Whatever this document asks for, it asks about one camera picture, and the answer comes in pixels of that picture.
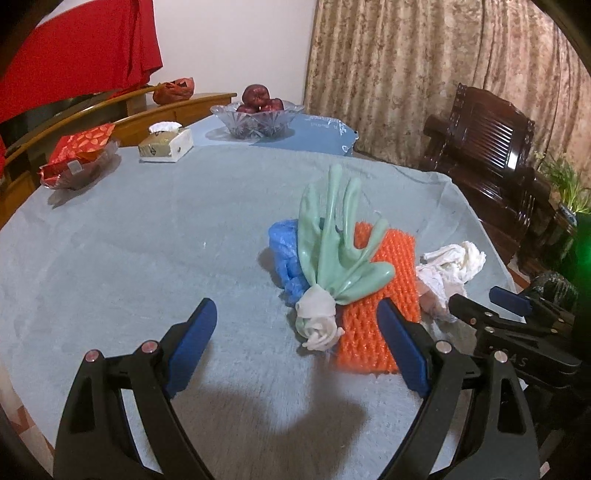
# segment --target orange plastic bag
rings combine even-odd
[[[163,83],[154,92],[154,103],[168,105],[169,103],[189,100],[195,93],[193,78],[178,79],[173,82]]]

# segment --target light blue tablecloth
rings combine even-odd
[[[484,250],[467,291],[488,304],[490,287],[512,281],[457,187],[436,173],[278,149],[194,148],[175,164],[120,152],[116,170],[91,188],[72,197],[39,189],[0,231],[0,355],[41,431],[55,441],[87,350],[130,353],[210,297],[217,329],[173,405],[212,473],[377,478],[420,399],[399,375],[334,372],[323,355],[298,351],[293,311],[270,273],[267,229],[297,217],[306,184],[341,162],[362,180],[360,212],[379,211],[415,235],[417,254],[463,240]],[[473,342],[461,323],[439,335],[464,351]],[[465,406],[462,397],[439,468]],[[133,409],[131,417],[137,428]]]

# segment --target crumpled white tissue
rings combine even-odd
[[[318,284],[312,285],[295,304],[295,329],[308,339],[302,346],[308,350],[326,351],[335,346],[345,333],[336,324],[336,302]]]
[[[182,127],[178,122],[158,122],[157,124],[150,125],[148,130],[151,134],[155,134],[156,132],[178,132],[178,129]]]
[[[415,269],[421,308],[433,318],[455,322],[447,301],[456,293],[467,297],[464,283],[482,270],[485,261],[486,254],[472,242],[451,244],[422,255],[422,264]]]

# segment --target beige patterned curtain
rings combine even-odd
[[[319,0],[306,107],[356,129],[359,151],[416,166],[459,82],[512,102],[533,150],[567,151],[591,185],[591,76],[530,0]]]

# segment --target orange mesh sponge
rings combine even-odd
[[[371,229],[368,223],[355,226],[355,247],[367,245]],[[396,275],[381,290],[345,306],[345,334],[339,341],[336,363],[341,369],[358,373],[396,373],[398,367],[379,332],[376,311],[379,301],[389,297],[407,320],[421,319],[415,283],[414,237],[400,230],[388,230],[372,261],[390,262]]]

